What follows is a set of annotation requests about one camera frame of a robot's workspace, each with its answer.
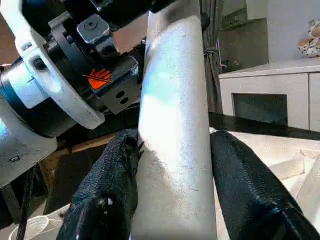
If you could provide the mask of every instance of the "orange warning label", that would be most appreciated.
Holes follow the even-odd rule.
[[[88,79],[91,87],[95,90],[101,88],[106,84],[112,83],[111,72],[106,70],[105,68],[98,72],[96,71],[96,69],[93,69],[90,75],[82,76]]]

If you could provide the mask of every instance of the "gray curtain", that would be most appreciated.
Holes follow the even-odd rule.
[[[210,26],[203,33],[206,87],[209,112],[222,113],[219,74],[222,73],[216,48],[221,29],[224,0],[200,0],[201,11],[210,17]]]

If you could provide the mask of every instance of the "stuffed toy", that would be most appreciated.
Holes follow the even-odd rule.
[[[320,21],[311,21],[307,39],[298,43],[298,49],[309,58],[320,57]]]

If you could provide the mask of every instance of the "white metal bracket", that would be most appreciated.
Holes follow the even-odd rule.
[[[93,130],[103,124],[105,116],[81,98],[48,56],[45,39],[23,15],[23,0],[2,0],[0,11],[15,36],[18,53],[43,90],[83,127]],[[38,70],[34,65],[36,59],[41,59],[47,68]]]

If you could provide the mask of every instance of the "white cylindrical pipe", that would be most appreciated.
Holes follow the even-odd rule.
[[[170,18],[168,11],[158,14]],[[156,31],[158,36],[148,38],[147,45],[139,120],[144,154],[132,238],[215,240],[201,21],[188,16],[163,28],[168,22],[152,24],[152,29],[149,23],[148,34]]]

